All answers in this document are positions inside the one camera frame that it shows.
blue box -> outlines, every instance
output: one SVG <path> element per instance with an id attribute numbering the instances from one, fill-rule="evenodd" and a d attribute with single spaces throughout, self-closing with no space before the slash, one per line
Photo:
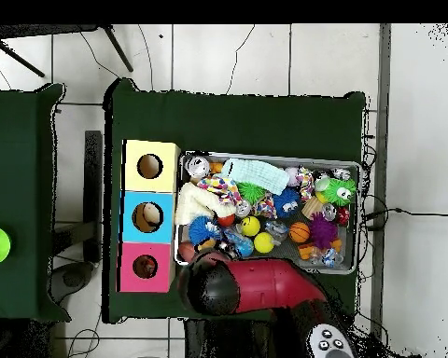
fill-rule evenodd
<path id="1" fill-rule="evenodd" d="M 162 214 L 160 226 L 152 232 L 142 232 L 133 223 L 133 211 L 141 203 L 155 203 Z M 175 215 L 175 194 L 156 192 L 124 192 L 123 241 L 171 243 Z"/>

stacked boxes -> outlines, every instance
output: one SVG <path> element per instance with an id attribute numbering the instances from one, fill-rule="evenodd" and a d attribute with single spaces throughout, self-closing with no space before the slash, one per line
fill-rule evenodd
<path id="1" fill-rule="evenodd" d="M 169 291 L 179 152 L 173 143 L 123 141 L 117 291 Z"/>

yellow box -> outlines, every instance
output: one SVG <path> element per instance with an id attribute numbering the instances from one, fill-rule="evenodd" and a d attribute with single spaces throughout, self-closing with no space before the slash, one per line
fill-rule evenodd
<path id="1" fill-rule="evenodd" d="M 179 154 L 180 149 L 174 143 L 123 141 L 121 164 L 125 167 L 125 189 L 175 192 Z"/>

dark green tablecloth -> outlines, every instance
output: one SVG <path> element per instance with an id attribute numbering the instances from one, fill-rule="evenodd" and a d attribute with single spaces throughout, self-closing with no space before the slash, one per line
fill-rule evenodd
<path id="1" fill-rule="evenodd" d="M 123 78 L 109 87 L 104 106 L 105 165 L 112 162 L 112 169 L 109 178 L 109 173 L 105 175 L 105 207 L 111 211 L 111 221 L 104 233 L 105 244 L 110 241 L 109 254 L 104 254 L 110 259 L 104 266 L 109 296 L 104 289 L 103 307 L 104 317 L 109 313 L 111 322 L 121 316 L 200 317 L 182 307 L 176 281 L 168 294 L 116 292 L 122 139 L 173 142 L 181 150 L 361 161 L 365 96 L 360 92 L 345 98 L 140 92 Z M 318 276 L 331 295 L 340 295 L 347 313 L 355 309 L 356 276 L 355 272 Z M 266 310 L 239 315 L 268 316 Z"/>
<path id="2" fill-rule="evenodd" d="M 47 292 L 53 203 L 53 106 L 62 85 L 0 91 L 0 228 L 11 251 L 0 263 L 0 317 L 62 321 Z"/>

white object with buttons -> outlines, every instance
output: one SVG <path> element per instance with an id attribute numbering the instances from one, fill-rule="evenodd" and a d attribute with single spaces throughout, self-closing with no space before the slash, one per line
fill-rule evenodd
<path id="1" fill-rule="evenodd" d="M 356 358 L 343 333 L 329 324 L 319 324 L 312 329 L 307 348 L 311 358 Z"/>

